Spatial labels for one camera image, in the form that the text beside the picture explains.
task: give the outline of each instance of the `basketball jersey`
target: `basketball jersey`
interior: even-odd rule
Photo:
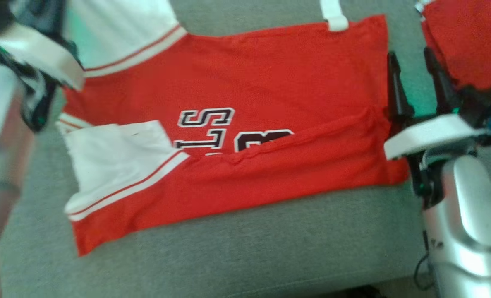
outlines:
[[[427,45],[458,87],[491,87],[491,0],[435,0],[424,7]]]
[[[81,32],[104,39],[77,39],[87,81],[66,90],[59,120],[79,183],[65,213],[80,255],[146,228],[406,179],[405,162],[383,152],[383,15],[342,32],[316,23],[211,37],[155,2],[112,28],[90,15],[125,15],[129,3],[79,5]],[[167,29],[140,32],[145,17]],[[108,39],[129,30],[132,42]]]

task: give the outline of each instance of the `white fabric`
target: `white fabric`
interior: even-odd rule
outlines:
[[[189,156],[177,154],[159,121],[83,128],[65,143],[79,185],[65,205],[73,221],[153,185]]]
[[[85,68],[123,59],[179,25],[168,0],[71,0],[67,19]]]
[[[323,19],[328,22],[330,31],[344,31],[348,29],[348,19],[343,15],[340,0],[321,0]]]

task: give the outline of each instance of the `gray fabric surface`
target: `gray fabric surface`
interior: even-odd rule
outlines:
[[[407,94],[419,112],[430,112],[434,96],[412,1],[342,4],[353,21],[387,13]],[[321,21],[317,0],[174,0],[172,5],[194,34]],[[62,104],[56,102],[54,117]],[[424,253],[419,202],[403,185],[153,228],[77,258],[62,213],[76,190],[62,138],[50,125],[37,138],[23,198],[0,242],[4,297],[308,296],[409,275]]]

